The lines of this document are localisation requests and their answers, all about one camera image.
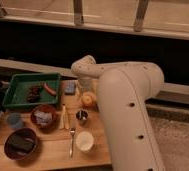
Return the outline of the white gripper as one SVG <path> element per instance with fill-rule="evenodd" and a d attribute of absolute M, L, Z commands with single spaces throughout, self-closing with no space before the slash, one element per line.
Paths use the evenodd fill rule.
<path fill-rule="evenodd" d="M 90 77 L 79 77 L 78 86 L 76 87 L 76 95 L 81 99 L 82 93 L 93 92 L 93 82 Z"/>

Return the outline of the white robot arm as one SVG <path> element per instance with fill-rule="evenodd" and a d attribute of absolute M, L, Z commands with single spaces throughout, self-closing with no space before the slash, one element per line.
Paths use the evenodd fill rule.
<path fill-rule="evenodd" d="M 98 64 L 87 55 L 71 65 L 78 77 L 98 80 L 97 103 L 114 171 L 166 171 L 145 101 L 164 85 L 151 62 Z"/>

